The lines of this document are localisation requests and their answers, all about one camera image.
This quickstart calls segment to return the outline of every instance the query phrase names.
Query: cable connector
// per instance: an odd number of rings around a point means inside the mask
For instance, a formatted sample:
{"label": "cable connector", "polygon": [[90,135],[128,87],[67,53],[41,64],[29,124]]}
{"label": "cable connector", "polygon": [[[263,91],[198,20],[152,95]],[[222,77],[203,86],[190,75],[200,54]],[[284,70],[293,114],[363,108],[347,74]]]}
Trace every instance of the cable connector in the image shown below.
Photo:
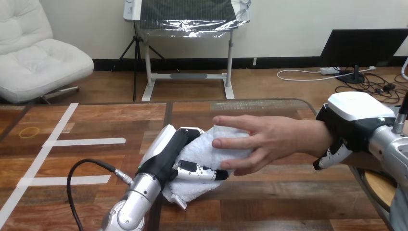
{"label": "cable connector", "polygon": [[133,180],[130,176],[126,175],[124,172],[122,172],[119,169],[116,169],[114,174],[121,180],[123,180],[124,183],[126,183],[127,185],[131,185],[133,184]]}

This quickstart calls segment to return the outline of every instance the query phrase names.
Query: silver robotic arm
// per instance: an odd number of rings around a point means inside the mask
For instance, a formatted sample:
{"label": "silver robotic arm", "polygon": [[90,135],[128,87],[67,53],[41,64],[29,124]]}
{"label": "silver robotic arm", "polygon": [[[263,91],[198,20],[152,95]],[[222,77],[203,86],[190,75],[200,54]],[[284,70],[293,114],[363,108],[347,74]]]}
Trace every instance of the silver robotic arm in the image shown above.
{"label": "silver robotic arm", "polygon": [[338,164],[353,152],[376,157],[408,192],[408,137],[402,133],[408,114],[408,94],[399,113],[370,95],[342,92],[332,95],[316,119],[324,121],[337,142],[314,163],[316,170]]}
{"label": "silver robotic arm", "polygon": [[[198,163],[180,160],[184,146],[203,134],[199,128],[166,126],[147,150],[135,178],[132,180],[121,171],[115,174],[129,187],[124,197],[105,216],[101,231],[142,231],[145,215],[164,186],[175,178],[186,180],[226,180],[228,172],[212,170]],[[185,207],[176,195],[172,200]]]}

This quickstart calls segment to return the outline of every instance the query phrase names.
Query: monitor stand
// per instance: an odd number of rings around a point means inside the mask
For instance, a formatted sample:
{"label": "monitor stand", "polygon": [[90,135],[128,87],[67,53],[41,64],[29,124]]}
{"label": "monitor stand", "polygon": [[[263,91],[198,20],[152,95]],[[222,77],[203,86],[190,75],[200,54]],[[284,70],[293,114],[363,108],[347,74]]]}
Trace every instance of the monitor stand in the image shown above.
{"label": "monitor stand", "polygon": [[[340,76],[344,74],[352,73],[352,71],[340,71],[340,73],[335,74],[334,76]],[[365,77],[363,74],[358,72],[358,65],[354,66],[354,73],[347,75],[347,76],[341,76],[337,77],[336,79],[344,82],[344,83],[363,83],[365,81]]]}

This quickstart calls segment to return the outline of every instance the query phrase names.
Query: human arm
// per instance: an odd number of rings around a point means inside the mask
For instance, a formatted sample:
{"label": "human arm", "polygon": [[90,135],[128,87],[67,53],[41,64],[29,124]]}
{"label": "human arm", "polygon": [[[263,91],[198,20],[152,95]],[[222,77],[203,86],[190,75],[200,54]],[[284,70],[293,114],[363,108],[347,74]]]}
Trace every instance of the human arm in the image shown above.
{"label": "human arm", "polygon": [[[215,139],[212,145],[222,149],[253,149],[246,159],[227,160],[221,164],[224,169],[236,169],[235,175],[247,175],[259,171],[267,164],[285,158],[293,153],[306,153],[321,157],[333,144],[333,136],[324,122],[296,120],[280,116],[257,117],[216,116],[215,125],[239,128],[248,131],[246,138]],[[353,154],[344,164],[367,169],[381,169],[379,162],[370,154]]]}

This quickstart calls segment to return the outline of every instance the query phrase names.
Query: white cable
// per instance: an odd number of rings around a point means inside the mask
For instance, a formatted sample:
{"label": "white cable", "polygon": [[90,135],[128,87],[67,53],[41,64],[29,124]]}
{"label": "white cable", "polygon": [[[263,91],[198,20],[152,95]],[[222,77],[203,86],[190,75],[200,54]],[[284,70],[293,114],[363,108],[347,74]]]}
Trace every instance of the white cable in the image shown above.
{"label": "white cable", "polygon": [[402,69],[401,69],[401,76],[406,80],[408,80],[407,75],[405,75],[405,68],[407,67],[407,65],[408,65],[408,59],[405,61],[404,65],[402,66]]}
{"label": "white cable", "polygon": [[[369,68],[367,70],[361,70],[359,72],[365,72],[365,71],[371,71],[374,70],[375,68]],[[282,72],[286,72],[286,71],[295,71],[295,72],[305,72],[305,73],[320,73],[320,71],[301,71],[301,70],[283,70],[278,72],[276,75],[278,76],[278,78],[282,79],[282,80],[286,80],[286,81],[300,81],[300,82],[306,82],[306,81],[320,81],[320,80],[327,80],[327,79],[331,79],[331,78],[337,78],[337,77],[342,77],[342,76],[347,76],[347,75],[351,75],[354,74],[354,72],[345,74],[345,75],[340,75],[340,76],[331,76],[331,77],[327,77],[327,78],[318,78],[318,79],[289,79],[289,78],[282,78],[279,76],[280,73]]]}

